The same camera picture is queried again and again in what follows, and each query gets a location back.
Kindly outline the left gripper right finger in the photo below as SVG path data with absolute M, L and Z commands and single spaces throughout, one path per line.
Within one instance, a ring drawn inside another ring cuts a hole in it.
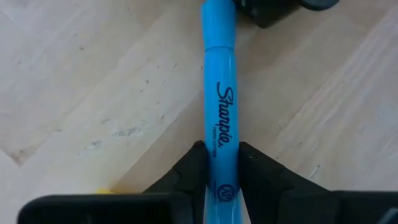
M 239 143 L 239 184 L 252 224 L 336 224 L 331 192 L 246 142 Z

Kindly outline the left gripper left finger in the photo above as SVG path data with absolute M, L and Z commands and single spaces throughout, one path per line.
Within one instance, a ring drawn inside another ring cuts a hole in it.
M 208 153 L 193 143 L 172 168 L 142 194 L 153 224 L 203 224 Z

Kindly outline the blue Sharpie highlighter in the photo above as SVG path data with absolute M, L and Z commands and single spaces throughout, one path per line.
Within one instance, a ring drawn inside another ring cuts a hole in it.
M 207 224 L 242 224 L 238 180 L 238 97 L 232 0 L 201 6 L 205 146 L 209 156 Z

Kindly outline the black mesh plastic basket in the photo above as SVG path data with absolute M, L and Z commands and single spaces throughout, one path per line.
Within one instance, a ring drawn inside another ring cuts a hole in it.
M 237 10 L 265 29 L 295 12 L 300 5 L 297 0 L 232 0 Z

